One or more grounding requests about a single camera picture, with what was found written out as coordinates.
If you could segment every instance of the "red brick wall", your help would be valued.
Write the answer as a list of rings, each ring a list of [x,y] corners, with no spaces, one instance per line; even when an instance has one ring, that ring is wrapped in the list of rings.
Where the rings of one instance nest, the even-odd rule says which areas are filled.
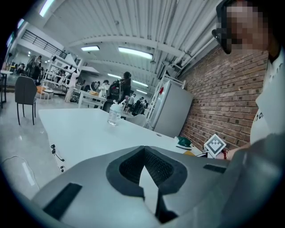
[[[267,52],[227,55],[215,48],[185,72],[179,80],[186,80],[194,99],[180,136],[199,149],[214,133],[228,149],[249,142],[267,58]]]

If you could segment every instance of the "white table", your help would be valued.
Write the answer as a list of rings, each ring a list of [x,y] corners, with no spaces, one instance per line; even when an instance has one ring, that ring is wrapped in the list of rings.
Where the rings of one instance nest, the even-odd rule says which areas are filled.
[[[93,105],[93,106],[97,105],[100,109],[102,109],[106,100],[107,99],[104,98],[104,97],[95,96],[95,95],[92,95],[92,94],[90,94],[88,92],[80,90],[80,97],[79,97],[79,101],[78,101],[78,108],[80,109],[82,103],[85,102],[85,103],[87,103],[89,105]]]
[[[101,109],[39,110],[39,116],[48,133],[50,145],[65,161],[57,160],[66,169],[92,157],[135,146],[156,146],[177,153],[186,150],[175,146],[174,139],[120,119],[117,126],[107,122],[108,113]],[[202,152],[192,148],[195,155]],[[142,170],[139,185],[144,188],[145,203],[155,212],[158,188]]]

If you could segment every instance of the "concrete floor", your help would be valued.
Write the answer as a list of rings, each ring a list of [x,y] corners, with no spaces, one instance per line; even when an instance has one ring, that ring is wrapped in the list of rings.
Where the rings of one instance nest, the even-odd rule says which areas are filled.
[[[54,96],[52,100],[37,100],[35,125],[32,121],[32,106],[25,105],[25,117],[22,106],[19,106],[20,123],[18,124],[14,93],[7,93],[7,103],[4,103],[0,113],[0,159],[4,173],[10,185],[31,199],[49,181],[60,172],[49,148],[48,136],[38,116],[39,109],[77,108],[76,103],[65,103],[63,97]],[[33,173],[25,167],[24,158]]]

